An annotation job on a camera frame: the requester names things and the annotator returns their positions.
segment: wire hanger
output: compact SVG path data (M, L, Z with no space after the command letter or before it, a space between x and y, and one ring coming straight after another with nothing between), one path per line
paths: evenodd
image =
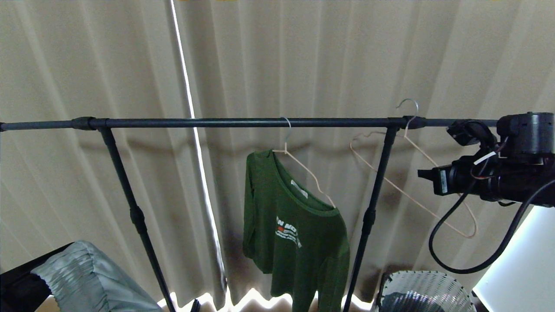
M316 178L316 176L314 175L314 173L312 173L312 171L310 171L310 169L308 169L305 165L303 165L298 159L296 159L293 155L291 155L291 153L289 153L289 151L287 151L287 140L289 139L289 136L291 135L291 131L292 131L292 127L291 127L291 122L289 121L289 119L287 117L282 117L285 118L285 120L287 121L287 123L289 124L289 132L287 133L287 136L285 137L285 144L284 144L284 149L280 150L280 149L274 149L273 152L274 153L284 153L285 155L291 157L294 161L296 161L298 164L300 164L303 168L305 168L306 171L308 171L310 173L310 175L312 175L312 177L314 178L314 181L316 181L316 187L318 188L318 191L320 193L322 193L323 195L325 195L327 197L327 199L330 201L331 205L335 207L334 201L331 200L330 196L327 195L326 193L324 193L321 189L320 189L320 183L318 183L318 179Z
M407 136L407 132L408 132L408 126L411 123L411 121L413 121L416 116L418 115L418 111L420 109L420 106L418 104L417 101L415 101L414 99L411 98L407 98L401 101L401 103L399 103L399 105L397 105L396 108L399 108L403 105L404 102L406 101L413 101L415 106L416 106L416 114L407 122L407 125L405 126L405 132L403 135L399 135L396 134L397 137L403 138L406 141L408 141L414 148L416 148L422 155L424 155L424 157L426 157L434 166L439 167L439 165L430 157L428 156L428 154L426 154L426 152L424 152L418 145L416 145L416 143L414 143L411 139L408 138ZM370 136L372 136L373 134L383 134L385 135L385 132L381 132L381 131L372 131L369 134L363 134L363 133L359 133L357 135L355 135L352 139L351 142L349 143L349 147L351 148L351 151L358 157L360 158L361 161L363 161L368 167L370 167L372 170L377 172L377 169L374 168L370 163L368 163L353 147L352 147L352 142L354 140L357 140L361 135L364 136L365 138L369 138ZM435 214L433 211L429 210L428 208L426 208L423 204L421 204L420 202L418 202L416 199L414 199L412 196L410 196L408 193L406 193L404 190L402 190L400 187L398 187L397 185L395 185L395 183L393 183L392 181L390 181L387 178L384 178L385 181L387 181L389 184L391 184L394 188L396 188L399 192L401 192L404 196L407 196L411 201L413 201L415 204L417 204L418 206L420 206L422 209L424 209L425 211L429 212L431 215L433 215L435 218L440 219L441 217L439 217L437 214ZM463 204L465 205L466 209L468 210L468 213L470 214L470 217L472 218L472 223L474 225L474 230L472 231L472 234L465 234L462 231L460 231L459 229L455 228L453 225L445 222L445 225L450 227L451 229L453 229L455 232L459 233L459 235L465 237L465 238L473 238L474 236L476 236L476 234L478 233L478 222L476 221L476 217L474 216L474 213L472 212L472 210L470 209L470 207L468 206L467 203L463 202Z

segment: beige curtain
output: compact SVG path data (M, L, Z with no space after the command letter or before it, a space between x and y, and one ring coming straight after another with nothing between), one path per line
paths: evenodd
M1 121L189 118L166 3L3 2L0 23ZM223 304L192 131L114 135L170 291ZM2 271L83 239L162 298L98 132L5 132L1 147Z
M176 10L197 117L499 118L554 111L555 7L551 1L177 1ZM204 164L226 274L236 303L250 288L269 297L264 276L241 251L245 158L280 148L286 129L201 130ZM296 128L293 154L319 178L343 216L351 264L360 238L374 173L349 150L370 129ZM409 137L448 164L463 148L443 128ZM377 166L382 138L358 143ZM287 158L286 167L314 194L315 184ZM417 169L432 165L398 139L386 176L439 215L456 196L438 197ZM479 231L465 239L443 227L438 256L457 268L485 260L501 241L516 207L477 197L467 201ZM357 292L370 301L379 276L399 269L440 269L427 238L437 219L384 184ZM459 209L449 220L465 233L471 218ZM483 272L456 276L472 289Z

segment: laundry basket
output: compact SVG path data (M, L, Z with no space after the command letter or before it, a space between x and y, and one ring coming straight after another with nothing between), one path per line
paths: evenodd
M464 287L437 271L390 274L376 301L380 312L476 312Z

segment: long-sleeve shirt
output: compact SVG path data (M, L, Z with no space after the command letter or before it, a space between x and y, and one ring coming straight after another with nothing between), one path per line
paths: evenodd
M272 150L247 157L243 253L272 274L271 295L292 296L292 312L341 308L349 244L339 210L304 190Z

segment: black metal rod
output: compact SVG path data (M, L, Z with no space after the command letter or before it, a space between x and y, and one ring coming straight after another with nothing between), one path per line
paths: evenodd
M408 119L396 118L289 118L292 127L399 127ZM428 119L416 117L409 128L447 127L456 119ZM496 120L480 120L495 127ZM81 117L73 120L46 122L1 123L0 130L74 128L96 130L100 128L270 128L289 127L284 118L199 118L199 119L109 119Z
M378 166L378 171L376 173L376 179L374 180L374 188L372 190L372 197L370 198L370 203L366 212L364 212L364 218L362 219L362 234L360 236L359 247L356 251L355 263L352 267L351 284L349 285L349 291L347 292L347 299L345 300L345 306L343 307L343 312L348 312L351 305L351 297L355 291L356 279L359 275L360 265L362 264L362 257L364 256L364 250L366 249L366 243L368 242L368 237L370 236L370 231L374 221L376 220L376 205L378 203L378 198L380 196L380 190L382 183L384 182L385 170L387 168L387 162L389 161L389 156L391 155L391 148L395 141L395 134L399 128L389 127L385 134L384 148L380 157L380 165Z
M175 312L175 307L171 302L168 286L166 285L166 281L164 280L162 269L160 267L160 264L158 263L156 253L154 252L152 242L150 241L150 237L147 232L147 225L144 222L143 211L137 205L137 201L135 200L135 196L133 195L133 190L131 189L131 184L129 184L127 173L125 173L122 158L119 155L118 146L115 143L115 138L112 134L112 130L109 128L100 128L99 131L100 133L102 133L104 143L106 144L106 147L108 147L108 151L110 152L110 157L112 158L112 162L114 163L115 171L118 173L118 178L119 182L122 185L123 193L125 193L125 197L127 198L127 202L129 204L129 214L131 216L131 221L135 225L137 233L139 233L141 241L143 242L144 249L147 252L148 260L150 261L150 265L154 270L154 275L156 275L156 280L158 280L158 284L160 285L162 294L166 299L166 305L168 306L170 312Z

